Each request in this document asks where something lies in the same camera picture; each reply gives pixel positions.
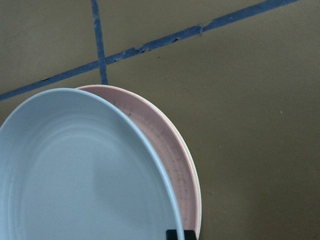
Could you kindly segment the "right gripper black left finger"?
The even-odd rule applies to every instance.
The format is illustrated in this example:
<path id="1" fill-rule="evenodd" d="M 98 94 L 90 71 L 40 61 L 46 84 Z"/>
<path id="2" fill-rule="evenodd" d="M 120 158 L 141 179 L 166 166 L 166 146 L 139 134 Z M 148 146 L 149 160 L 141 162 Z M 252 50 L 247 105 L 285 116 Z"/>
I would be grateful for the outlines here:
<path id="1" fill-rule="evenodd" d="M 176 229 L 168 229 L 165 234 L 166 240 L 178 240 L 178 233 Z"/>

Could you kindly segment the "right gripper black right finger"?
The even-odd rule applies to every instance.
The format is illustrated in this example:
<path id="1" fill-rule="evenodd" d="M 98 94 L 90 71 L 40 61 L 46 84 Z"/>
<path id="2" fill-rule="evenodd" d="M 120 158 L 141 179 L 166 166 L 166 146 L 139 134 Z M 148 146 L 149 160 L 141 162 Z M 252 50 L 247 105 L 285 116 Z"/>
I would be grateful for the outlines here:
<path id="1" fill-rule="evenodd" d="M 184 239 L 185 240 L 197 240 L 196 232 L 192 229 L 184 230 Z"/>

